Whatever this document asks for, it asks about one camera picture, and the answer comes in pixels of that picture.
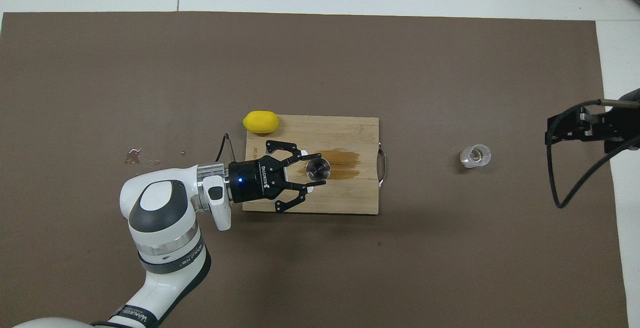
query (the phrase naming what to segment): metal ring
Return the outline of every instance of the metal ring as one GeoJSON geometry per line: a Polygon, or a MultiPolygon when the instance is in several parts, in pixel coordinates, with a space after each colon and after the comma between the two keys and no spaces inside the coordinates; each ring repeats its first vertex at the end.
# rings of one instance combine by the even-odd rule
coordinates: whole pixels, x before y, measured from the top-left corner
{"type": "Polygon", "coordinates": [[[382,150],[382,143],[380,141],[377,142],[377,153],[382,155],[382,164],[384,165],[384,172],[382,173],[382,178],[377,181],[377,188],[380,189],[382,187],[382,182],[385,181],[385,177],[387,176],[387,155],[385,151],[382,150]]]}
{"type": "Polygon", "coordinates": [[[197,232],[198,232],[198,222],[195,221],[194,225],[189,230],[187,230],[186,233],[184,233],[181,237],[178,237],[178,239],[174,239],[170,241],[169,243],[160,244],[160,245],[142,245],[142,244],[136,243],[135,245],[137,246],[138,252],[142,254],[163,255],[163,254],[174,252],[182,248],[183,246],[185,246],[196,236],[197,232]]]}

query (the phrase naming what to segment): black button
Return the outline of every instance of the black button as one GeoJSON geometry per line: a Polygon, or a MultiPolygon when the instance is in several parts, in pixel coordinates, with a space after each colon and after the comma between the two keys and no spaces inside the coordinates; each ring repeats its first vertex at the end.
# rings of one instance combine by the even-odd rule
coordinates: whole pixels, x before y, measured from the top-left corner
{"type": "Polygon", "coordinates": [[[221,186],[210,187],[208,189],[208,194],[209,194],[208,197],[211,198],[211,200],[222,199],[222,187],[221,186]]]}

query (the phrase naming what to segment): brown tabletop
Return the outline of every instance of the brown tabletop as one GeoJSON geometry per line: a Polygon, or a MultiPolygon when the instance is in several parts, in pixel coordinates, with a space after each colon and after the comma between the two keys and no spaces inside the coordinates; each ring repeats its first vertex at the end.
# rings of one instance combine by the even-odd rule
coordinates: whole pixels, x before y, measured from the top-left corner
{"type": "MultiPolygon", "coordinates": [[[[212,268],[163,326],[627,325],[610,169],[563,210],[546,172],[547,118],[602,97],[594,22],[5,14],[0,94],[1,326],[107,319],[144,280],[122,184],[243,152],[255,109],[378,117],[380,214],[200,215],[212,268]]],[[[603,152],[554,154],[563,194],[603,152]]]]}

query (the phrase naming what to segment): water droplet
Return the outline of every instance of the water droplet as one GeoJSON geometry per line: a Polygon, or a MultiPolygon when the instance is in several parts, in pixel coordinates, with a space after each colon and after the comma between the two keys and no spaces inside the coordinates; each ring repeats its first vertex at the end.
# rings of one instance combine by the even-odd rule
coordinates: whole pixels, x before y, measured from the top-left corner
{"type": "Polygon", "coordinates": [[[140,164],[140,149],[131,149],[126,153],[125,164],[140,164]]]}

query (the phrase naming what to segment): silver band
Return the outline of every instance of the silver band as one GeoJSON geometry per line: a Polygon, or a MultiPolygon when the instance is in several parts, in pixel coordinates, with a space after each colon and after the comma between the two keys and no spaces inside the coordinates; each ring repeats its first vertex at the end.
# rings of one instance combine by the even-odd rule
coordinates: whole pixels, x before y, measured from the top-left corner
{"type": "Polygon", "coordinates": [[[194,225],[189,230],[187,230],[186,233],[184,233],[181,237],[178,237],[178,239],[170,241],[169,243],[152,245],[152,246],[142,245],[137,243],[135,245],[137,246],[138,252],[142,254],[163,255],[163,254],[174,252],[182,248],[183,246],[185,246],[196,236],[197,232],[198,232],[198,222],[195,221],[194,225]]]}

